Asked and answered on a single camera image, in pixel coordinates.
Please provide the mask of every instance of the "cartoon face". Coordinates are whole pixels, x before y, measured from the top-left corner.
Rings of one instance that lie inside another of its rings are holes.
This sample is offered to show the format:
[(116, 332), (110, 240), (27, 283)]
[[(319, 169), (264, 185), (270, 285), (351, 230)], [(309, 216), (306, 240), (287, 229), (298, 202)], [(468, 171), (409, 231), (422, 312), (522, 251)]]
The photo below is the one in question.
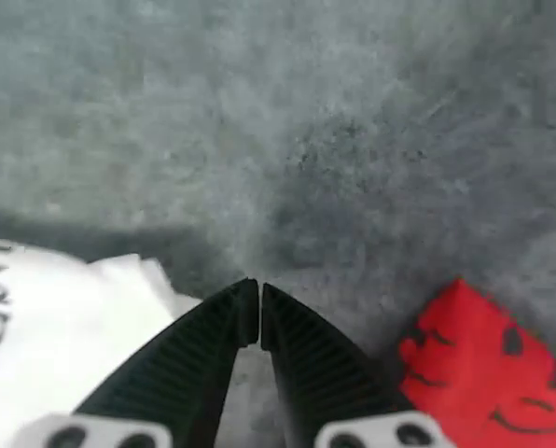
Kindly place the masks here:
[(556, 359), (462, 281), (398, 347), (401, 390), (460, 448), (556, 447)]

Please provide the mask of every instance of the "floor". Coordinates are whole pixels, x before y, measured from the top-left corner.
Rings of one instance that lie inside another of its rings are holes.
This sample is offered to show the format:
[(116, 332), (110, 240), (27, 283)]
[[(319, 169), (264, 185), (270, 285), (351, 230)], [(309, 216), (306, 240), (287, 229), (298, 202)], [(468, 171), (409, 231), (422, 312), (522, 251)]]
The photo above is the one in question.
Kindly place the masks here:
[[(370, 353), (462, 275), (556, 353), (556, 0), (0, 0), (0, 237), (271, 281)], [(280, 446), (270, 380), (219, 447)]]

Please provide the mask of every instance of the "red cloth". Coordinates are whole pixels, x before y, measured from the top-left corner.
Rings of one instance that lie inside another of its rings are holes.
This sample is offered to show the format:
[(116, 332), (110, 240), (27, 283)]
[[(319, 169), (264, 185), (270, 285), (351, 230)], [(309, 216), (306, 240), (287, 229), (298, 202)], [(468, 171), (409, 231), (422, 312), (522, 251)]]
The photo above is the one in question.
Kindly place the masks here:
[(458, 280), (398, 347), (401, 390), (459, 448), (556, 448), (556, 359)]

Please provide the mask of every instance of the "black plastic tip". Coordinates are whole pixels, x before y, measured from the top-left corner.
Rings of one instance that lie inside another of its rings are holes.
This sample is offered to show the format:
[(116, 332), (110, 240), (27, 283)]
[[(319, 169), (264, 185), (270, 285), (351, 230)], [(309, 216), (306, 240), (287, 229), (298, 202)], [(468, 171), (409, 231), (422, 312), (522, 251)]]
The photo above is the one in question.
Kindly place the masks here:
[(313, 446), (330, 422), (411, 409), (366, 355), (317, 313), (267, 284), (261, 303), (261, 347), (271, 352), (289, 446)]
[(174, 448), (212, 448), (234, 359), (259, 334), (257, 281), (245, 279), (175, 321), (77, 409), (158, 423)]

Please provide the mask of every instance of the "screw hole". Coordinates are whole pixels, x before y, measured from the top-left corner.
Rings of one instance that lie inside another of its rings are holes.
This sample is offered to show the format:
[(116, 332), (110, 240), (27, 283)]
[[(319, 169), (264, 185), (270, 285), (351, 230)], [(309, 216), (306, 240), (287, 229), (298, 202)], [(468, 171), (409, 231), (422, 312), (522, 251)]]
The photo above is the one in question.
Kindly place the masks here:
[(125, 439), (118, 448), (156, 448), (156, 441), (147, 434), (134, 434)]
[(329, 448), (365, 448), (365, 443), (353, 434), (338, 434), (330, 441)]
[(80, 448), (87, 437), (82, 427), (66, 427), (56, 432), (48, 441), (48, 448)]
[(414, 423), (401, 425), (396, 435), (404, 446), (430, 446), (434, 441), (427, 431)]

